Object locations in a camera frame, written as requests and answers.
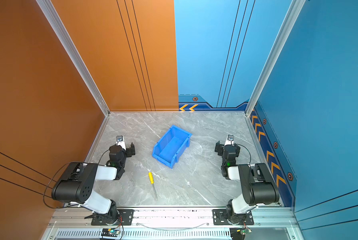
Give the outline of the yellow handled screwdriver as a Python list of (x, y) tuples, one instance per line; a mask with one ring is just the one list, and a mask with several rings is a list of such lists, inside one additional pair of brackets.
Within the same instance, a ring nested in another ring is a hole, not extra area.
[(151, 183), (152, 188), (153, 188), (153, 191), (154, 191), (155, 199), (158, 200), (156, 188), (155, 188), (155, 185), (154, 185), (155, 182), (154, 182), (153, 174), (152, 174), (151, 172), (149, 172), (149, 173), (148, 173), (148, 176), (149, 176), (149, 180), (150, 180), (150, 183)]

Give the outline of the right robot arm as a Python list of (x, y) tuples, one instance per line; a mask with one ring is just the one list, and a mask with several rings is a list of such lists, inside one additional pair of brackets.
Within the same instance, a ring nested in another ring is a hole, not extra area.
[(239, 181), (242, 193), (229, 200), (223, 216), (232, 225), (244, 225), (253, 209), (277, 203), (280, 193), (266, 164), (237, 164), (241, 145), (227, 140), (216, 143), (215, 152), (222, 157), (221, 172), (227, 180)]

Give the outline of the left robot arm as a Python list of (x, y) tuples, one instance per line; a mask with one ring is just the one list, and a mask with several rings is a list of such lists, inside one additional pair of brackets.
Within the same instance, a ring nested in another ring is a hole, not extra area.
[(135, 145), (120, 141), (109, 147), (110, 159), (105, 165), (71, 162), (55, 183), (51, 197), (55, 201), (83, 207), (92, 212), (87, 216), (92, 225), (121, 225), (122, 216), (116, 202), (94, 191), (95, 181), (117, 181), (125, 172), (127, 158), (136, 154)]

